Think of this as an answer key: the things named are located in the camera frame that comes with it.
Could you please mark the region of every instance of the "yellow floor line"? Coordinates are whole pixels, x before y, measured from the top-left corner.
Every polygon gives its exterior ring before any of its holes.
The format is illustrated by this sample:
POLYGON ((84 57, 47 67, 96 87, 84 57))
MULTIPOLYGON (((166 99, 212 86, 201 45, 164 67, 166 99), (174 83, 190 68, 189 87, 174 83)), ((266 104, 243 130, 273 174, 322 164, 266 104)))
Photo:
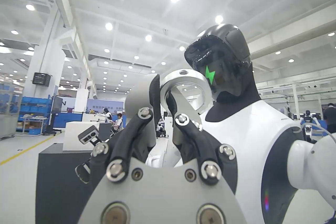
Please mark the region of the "yellow floor line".
POLYGON ((17 153, 16 155, 14 155, 14 156, 12 156, 12 157, 3 160, 2 162, 0 162, 0 165, 3 165, 3 164, 5 164, 5 163, 7 163, 7 162, 11 161, 11 160, 14 159, 14 158, 17 158, 18 156, 20 156, 20 155, 22 155, 22 154, 28 152, 29 150, 35 148, 36 146, 39 146, 39 145, 41 145, 42 143, 44 143, 44 142, 46 142, 46 141, 48 141, 48 140, 50 140, 50 139, 53 139, 53 138, 54 138, 54 136, 50 136, 49 138, 47 138, 47 139, 45 139, 45 140, 43 140, 43 141, 41 141, 41 142, 35 144, 34 146, 29 147, 29 148, 27 148, 27 149, 21 151, 20 153, 17 153))

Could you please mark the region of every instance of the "robot neck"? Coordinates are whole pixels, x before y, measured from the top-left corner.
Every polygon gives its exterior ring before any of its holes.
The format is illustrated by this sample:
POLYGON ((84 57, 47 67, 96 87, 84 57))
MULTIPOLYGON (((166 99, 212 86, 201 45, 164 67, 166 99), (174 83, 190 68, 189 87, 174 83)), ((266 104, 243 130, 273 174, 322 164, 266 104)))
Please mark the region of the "robot neck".
POLYGON ((240 96, 234 96, 228 92, 222 92, 217 102, 208 111, 205 121, 220 122, 224 119, 234 115, 243 108, 261 100, 257 87, 252 76, 250 83, 247 85, 245 91, 240 96))

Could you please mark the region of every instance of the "green lightning bolt logo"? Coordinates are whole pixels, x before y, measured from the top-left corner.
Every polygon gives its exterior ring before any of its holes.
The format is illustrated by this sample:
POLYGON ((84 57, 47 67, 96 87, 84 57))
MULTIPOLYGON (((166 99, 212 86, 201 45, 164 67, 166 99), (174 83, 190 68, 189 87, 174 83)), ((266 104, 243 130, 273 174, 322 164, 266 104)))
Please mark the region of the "green lightning bolt logo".
POLYGON ((207 68, 205 69, 205 77, 206 77, 207 79, 209 79, 211 85, 212 85, 213 77, 214 77, 214 76, 215 76, 215 71, 213 71, 213 72, 209 72, 209 68, 208 68, 208 66, 207 66, 207 68))

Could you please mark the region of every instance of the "black pedestal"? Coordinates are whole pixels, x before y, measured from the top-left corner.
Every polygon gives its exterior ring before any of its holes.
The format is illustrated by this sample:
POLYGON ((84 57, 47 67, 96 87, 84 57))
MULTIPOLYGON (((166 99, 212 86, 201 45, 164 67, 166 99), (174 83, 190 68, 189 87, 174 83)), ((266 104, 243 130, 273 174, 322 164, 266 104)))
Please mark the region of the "black pedestal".
POLYGON ((91 151, 63 151, 55 143, 39 153, 36 178, 36 224, 76 224, 91 195, 75 167, 90 158, 91 151))

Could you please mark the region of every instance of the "storage rack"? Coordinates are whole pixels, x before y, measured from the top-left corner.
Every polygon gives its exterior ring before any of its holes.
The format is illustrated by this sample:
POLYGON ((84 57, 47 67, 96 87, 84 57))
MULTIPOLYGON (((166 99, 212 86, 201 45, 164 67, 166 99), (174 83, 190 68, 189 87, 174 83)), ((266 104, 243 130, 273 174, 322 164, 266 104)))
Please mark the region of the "storage rack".
POLYGON ((50 98, 50 96, 48 96, 48 99, 22 97, 20 114, 18 119, 19 122, 24 122, 23 116, 25 114, 32 114, 32 116, 43 116, 46 118, 46 120, 42 129, 41 127, 26 128, 22 126, 22 128, 17 128, 17 130, 21 130, 22 132, 28 131, 30 135, 40 134, 41 131, 44 132, 47 127, 47 123, 49 122, 51 104, 52 98, 50 98))

